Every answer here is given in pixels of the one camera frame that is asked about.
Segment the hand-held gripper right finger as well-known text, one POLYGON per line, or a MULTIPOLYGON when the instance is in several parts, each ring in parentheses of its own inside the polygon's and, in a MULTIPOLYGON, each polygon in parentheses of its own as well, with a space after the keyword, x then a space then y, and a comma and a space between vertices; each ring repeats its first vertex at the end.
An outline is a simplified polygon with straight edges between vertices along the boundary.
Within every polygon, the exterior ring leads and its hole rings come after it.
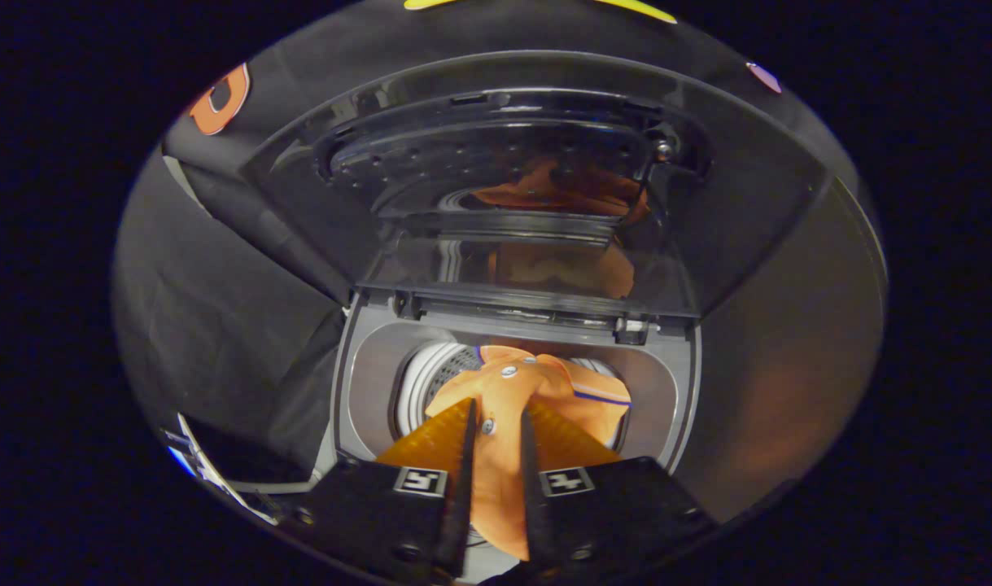
POLYGON ((541 403, 526 405, 521 432, 534 574, 639 575, 718 531, 652 457, 621 457, 541 403))

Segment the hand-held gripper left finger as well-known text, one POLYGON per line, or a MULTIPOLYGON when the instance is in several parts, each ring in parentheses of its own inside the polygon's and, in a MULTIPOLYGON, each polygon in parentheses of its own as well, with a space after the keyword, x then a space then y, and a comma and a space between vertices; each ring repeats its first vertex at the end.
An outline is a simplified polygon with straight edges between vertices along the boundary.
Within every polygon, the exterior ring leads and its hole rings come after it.
POLYGON ((339 457, 280 530, 373 581, 453 581, 465 571, 476 400, 465 398, 373 461, 339 457))

